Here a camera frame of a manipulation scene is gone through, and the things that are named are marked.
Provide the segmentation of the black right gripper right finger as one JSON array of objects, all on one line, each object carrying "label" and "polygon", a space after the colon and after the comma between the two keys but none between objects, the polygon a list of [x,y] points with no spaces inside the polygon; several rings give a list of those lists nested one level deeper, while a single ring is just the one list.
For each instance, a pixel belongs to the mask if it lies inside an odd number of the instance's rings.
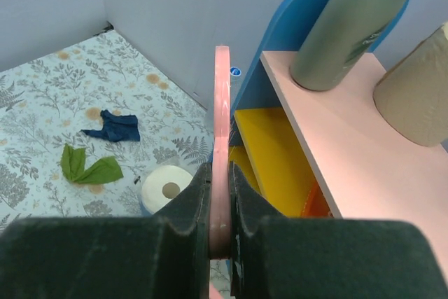
[{"label": "black right gripper right finger", "polygon": [[236,298],[438,298],[440,267],[402,221],[289,218],[229,167]]}]

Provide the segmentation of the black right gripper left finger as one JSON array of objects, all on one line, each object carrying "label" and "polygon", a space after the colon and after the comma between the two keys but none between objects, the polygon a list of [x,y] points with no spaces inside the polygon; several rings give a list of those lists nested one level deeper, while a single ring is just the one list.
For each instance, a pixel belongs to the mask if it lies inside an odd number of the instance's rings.
[{"label": "black right gripper left finger", "polygon": [[24,218],[1,234],[2,298],[207,298],[211,165],[147,217]]}]

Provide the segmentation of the pink hand brush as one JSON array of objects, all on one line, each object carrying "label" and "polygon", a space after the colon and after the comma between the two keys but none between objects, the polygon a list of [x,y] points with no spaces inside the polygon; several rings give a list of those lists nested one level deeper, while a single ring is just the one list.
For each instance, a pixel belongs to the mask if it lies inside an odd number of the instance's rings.
[{"label": "pink hand brush", "polygon": [[218,46],[215,50],[213,102],[209,257],[216,260],[230,256],[232,233],[229,188],[230,48],[227,46]]}]

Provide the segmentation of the small green paper scrap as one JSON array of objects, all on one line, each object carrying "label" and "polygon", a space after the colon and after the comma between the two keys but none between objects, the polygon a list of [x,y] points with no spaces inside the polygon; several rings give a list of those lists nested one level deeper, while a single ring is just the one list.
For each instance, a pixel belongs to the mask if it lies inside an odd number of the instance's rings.
[{"label": "small green paper scrap", "polygon": [[85,171],[85,148],[73,148],[65,144],[60,166],[64,177],[70,182],[77,182]]}]

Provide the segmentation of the dark blue paper scrap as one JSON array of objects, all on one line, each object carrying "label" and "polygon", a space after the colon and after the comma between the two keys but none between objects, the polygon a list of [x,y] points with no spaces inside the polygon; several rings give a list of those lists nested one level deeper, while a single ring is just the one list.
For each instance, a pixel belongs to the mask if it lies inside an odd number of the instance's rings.
[{"label": "dark blue paper scrap", "polygon": [[102,110],[100,116],[103,125],[100,130],[81,130],[86,136],[109,142],[140,141],[139,121],[135,115],[115,116],[108,110]]}]

